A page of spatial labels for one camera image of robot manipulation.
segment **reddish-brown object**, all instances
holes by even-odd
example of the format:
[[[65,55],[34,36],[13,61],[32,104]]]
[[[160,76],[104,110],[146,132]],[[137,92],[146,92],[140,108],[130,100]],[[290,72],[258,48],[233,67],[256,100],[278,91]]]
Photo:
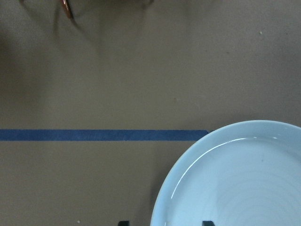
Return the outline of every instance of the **reddish-brown object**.
[[[72,11],[70,9],[68,0],[61,0],[61,3],[62,3],[62,6],[65,10],[65,13],[66,13],[67,17],[68,18],[73,18]]]

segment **blue stripe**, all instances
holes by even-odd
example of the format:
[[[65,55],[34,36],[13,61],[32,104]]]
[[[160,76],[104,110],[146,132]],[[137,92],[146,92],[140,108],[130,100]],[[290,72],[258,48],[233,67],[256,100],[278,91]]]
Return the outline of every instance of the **blue stripe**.
[[[196,141],[207,130],[0,129],[0,141]]]

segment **plate's inner surface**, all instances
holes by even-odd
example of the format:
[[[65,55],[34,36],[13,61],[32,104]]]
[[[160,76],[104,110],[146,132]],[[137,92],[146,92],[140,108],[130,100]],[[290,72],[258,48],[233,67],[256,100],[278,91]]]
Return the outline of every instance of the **plate's inner surface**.
[[[301,225],[300,172],[298,150],[285,140],[252,137],[219,145],[174,188],[166,226],[205,220],[216,226]]]

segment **round plate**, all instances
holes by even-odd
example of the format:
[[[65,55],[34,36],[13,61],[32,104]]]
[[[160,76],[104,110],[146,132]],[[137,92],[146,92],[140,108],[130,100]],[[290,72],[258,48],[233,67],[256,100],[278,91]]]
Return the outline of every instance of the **round plate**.
[[[300,226],[301,128],[245,121],[190,147],[162,185],[151,226],[202,226],[203,221]]]

